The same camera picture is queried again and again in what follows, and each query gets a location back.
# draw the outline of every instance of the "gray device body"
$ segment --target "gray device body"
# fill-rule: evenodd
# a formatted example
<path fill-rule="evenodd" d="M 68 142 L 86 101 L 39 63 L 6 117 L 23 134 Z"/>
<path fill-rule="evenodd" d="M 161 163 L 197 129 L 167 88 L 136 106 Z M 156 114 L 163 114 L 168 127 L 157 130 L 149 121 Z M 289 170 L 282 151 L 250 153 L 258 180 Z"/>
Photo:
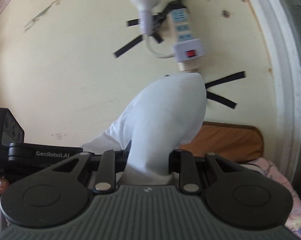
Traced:
<path fill-rule="evenodd" d="M 75 219 L 53 228 L 10 225 L 0 240 L 297 240 L 287 228 L 251 231 L 213 216 L 198 196 L 175 186 L 122 185 L 97 195 Z"/>

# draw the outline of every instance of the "fingernail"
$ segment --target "fingernail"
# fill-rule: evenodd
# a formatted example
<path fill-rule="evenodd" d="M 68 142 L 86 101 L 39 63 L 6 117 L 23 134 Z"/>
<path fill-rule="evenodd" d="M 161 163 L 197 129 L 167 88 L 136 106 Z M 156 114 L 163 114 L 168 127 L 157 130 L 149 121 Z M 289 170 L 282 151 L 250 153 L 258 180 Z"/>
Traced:
<path fill-rule="evenodd" d="M 0 179 L 0 188 L 4 189 L 6 182 L 3 179 Z"/>

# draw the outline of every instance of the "black camera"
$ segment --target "black camera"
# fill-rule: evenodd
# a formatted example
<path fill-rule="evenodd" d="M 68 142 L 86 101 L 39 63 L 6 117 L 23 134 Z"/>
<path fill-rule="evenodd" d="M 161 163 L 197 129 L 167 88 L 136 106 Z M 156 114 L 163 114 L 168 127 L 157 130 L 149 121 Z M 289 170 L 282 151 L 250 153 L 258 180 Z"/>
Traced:
<path fill-rule="evenodd" d="M 11 111 L 0 108 L 0 176 L 10 183 L 83 151 L 24 143 L 25 132 Z"/>
<path fill-rule="evenodd" d="M 25 132 L 16 121 L 11 111 L 0 108 L 0 162 L 8 160 L 10 143 L 24 142 Z"/>

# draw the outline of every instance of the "metal rivet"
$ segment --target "metal rivet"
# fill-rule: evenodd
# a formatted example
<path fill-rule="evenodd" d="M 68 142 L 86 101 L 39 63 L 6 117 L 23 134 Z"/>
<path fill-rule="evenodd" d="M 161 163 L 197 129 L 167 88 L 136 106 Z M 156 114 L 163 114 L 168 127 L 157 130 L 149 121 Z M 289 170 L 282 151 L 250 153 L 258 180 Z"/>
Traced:
<path fill-rule="evenodd" d="M 107 182 L 100 182 L 95 185 L 96 190 L 105 191 L 105 190 L 109 190 L 110 188 L 111 188 L 111 184 Z"/>
<path fill-rule="evenodd" d="M 185 184 L 183 187 L 183 190 L 187 192 L 196 192 L 200 189 L 200 187 L 197 184 Z"/>

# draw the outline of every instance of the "stain on wall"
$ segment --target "stain on wall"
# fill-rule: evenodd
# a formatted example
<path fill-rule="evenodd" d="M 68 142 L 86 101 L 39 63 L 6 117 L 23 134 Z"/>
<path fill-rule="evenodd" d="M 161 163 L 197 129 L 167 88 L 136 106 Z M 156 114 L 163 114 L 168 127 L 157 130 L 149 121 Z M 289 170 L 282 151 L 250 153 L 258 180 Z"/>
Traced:
<path fill-rule="evenodd" d="M 223 16 L 224 18 L 229 18 L 229 17 L 231 16 L 231 14 L 230 14 L 229 11 L 223 10 L 223 11 L 222 11 L 222 16 Z"/>
<path fill-rule="evenodd" d="M 54 137 L 56 140 L 63 140 L 67 136 L 67 134 L 61 134 L 61 133 L 55 133 L 52 134 L 52 137 Z"/>
<path fill-rule="evenodd" d="M 292 17 L 297 25 L 301 25 L 301 6 L 299 4 L 291 5 Z"/>
<path fill-rule="evenodd" d="M 54 2 L 52 2 L 45 10 L 43 10 L 42 12 L 40 12 L 38 15 L 36 15 L 34 18 L 32 18 L 26 25 L 25 25 L 25 30 L 24 33 L 26 31 L 28 31 L 31 27 L 33 27 L 36 22 L 38 22 L 40 20 L 40 18 L 45 15 L 48 10 L 54 5 L 60 5 L 60 0 L 55 0 Z"/>
<path fill-rule="evenodd" d="M 269 68 L 267 69 L 267 72 L 270 73 L 271 75 L 273 75 L 273 69 L 272 69 L 271 67 L 269 67 Z"/>

